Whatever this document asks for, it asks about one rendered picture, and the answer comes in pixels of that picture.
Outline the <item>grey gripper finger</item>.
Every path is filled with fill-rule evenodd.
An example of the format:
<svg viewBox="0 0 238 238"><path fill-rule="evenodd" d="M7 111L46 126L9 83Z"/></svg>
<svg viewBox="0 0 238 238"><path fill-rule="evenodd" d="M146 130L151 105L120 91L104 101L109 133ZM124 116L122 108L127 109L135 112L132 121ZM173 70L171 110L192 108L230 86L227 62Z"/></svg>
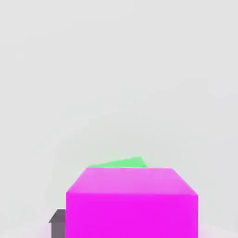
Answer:
<svg viewBox="0 0 238 238"><path fill-rule="evenodd" d="M37 230L37 238L65 238L65 209L57 209Z"/></svg>

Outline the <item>small magenta cube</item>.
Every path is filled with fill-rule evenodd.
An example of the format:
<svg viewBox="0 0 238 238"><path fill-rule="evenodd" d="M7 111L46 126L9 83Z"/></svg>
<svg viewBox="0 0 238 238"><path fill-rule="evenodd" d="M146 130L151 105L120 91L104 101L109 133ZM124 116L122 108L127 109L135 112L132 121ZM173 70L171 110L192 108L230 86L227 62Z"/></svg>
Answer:
<svg viewBox="0 0 238 238"><path fill-rule="evenodd" d="M169 168L86 168L66 192L65 238L198 238L198 195Z"/></svg>

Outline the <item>small green cube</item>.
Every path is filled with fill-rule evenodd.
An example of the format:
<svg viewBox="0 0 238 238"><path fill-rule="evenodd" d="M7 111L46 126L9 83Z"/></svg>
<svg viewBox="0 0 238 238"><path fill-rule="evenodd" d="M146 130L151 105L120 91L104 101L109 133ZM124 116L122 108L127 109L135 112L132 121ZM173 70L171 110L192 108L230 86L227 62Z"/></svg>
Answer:
<svg viewBox="0 0 238 238"><path fill-rule="evenodd" d="M119 159L116 161L105 162L101 164L93 164L93 165L90 165L89 167L147 168L147 165L141 157L133 157L128 159Z"/></svg>

